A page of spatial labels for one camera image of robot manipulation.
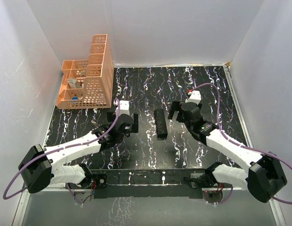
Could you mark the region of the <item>black sunglasses case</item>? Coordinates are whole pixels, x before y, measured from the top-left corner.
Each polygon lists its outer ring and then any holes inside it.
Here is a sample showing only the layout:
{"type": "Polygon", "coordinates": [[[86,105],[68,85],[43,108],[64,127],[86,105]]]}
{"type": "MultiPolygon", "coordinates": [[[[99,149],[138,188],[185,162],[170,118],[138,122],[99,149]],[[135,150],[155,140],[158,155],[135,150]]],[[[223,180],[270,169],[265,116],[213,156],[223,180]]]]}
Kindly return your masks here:
{"type": "Polygon", "coordinates": [[[168,136],[168,130],[166,125],[166,119],[164,110],[162,108],[158,108],[154,110],[154,119],[156,125],[156,134],[158,139],[163,140],[168,136]]]}

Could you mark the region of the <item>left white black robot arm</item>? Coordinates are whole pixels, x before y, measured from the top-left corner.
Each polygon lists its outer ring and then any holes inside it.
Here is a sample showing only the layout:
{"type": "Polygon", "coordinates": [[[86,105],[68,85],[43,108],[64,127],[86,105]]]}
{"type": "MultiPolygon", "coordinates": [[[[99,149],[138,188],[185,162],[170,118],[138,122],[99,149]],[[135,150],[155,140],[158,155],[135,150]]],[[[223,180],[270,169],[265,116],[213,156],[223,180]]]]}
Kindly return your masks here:
{"type": "Polygon", "coordinates": [[[138,133],[138,114],[121,114],[112,121],[88,134],[57,146],[42,148],[32,146],[18,166],[29,193],[42,191],[47,186],[59,183],[72,183],[81,188],[91,186],[93,176],[86,164],[68,166],[67,163],[85,155],[110,149],[138,133]]]}

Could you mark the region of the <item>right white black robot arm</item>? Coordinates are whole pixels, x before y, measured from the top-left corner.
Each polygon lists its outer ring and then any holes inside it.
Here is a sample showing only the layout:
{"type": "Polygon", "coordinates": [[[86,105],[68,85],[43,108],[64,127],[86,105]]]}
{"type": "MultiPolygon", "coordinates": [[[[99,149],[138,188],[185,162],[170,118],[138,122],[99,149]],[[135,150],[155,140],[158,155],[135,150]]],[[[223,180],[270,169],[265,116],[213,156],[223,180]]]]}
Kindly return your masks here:
{"type": "Polygon", "coordinates": [[[226,183],[247,189],[255,199],[267,203],[287,184],[280,161],[270,154],[260,154],[241,143],[235,145],[232,139],[225,139],[216,124],[203,118],[200,109],[201,105],[193,102],[174,101],[168,118],[171,120],[177,112],[176,120],[185,124],[195,140],[238,164],[235,168],[215,162],[205,170],[201,179],[212,187],[226,183]]]}

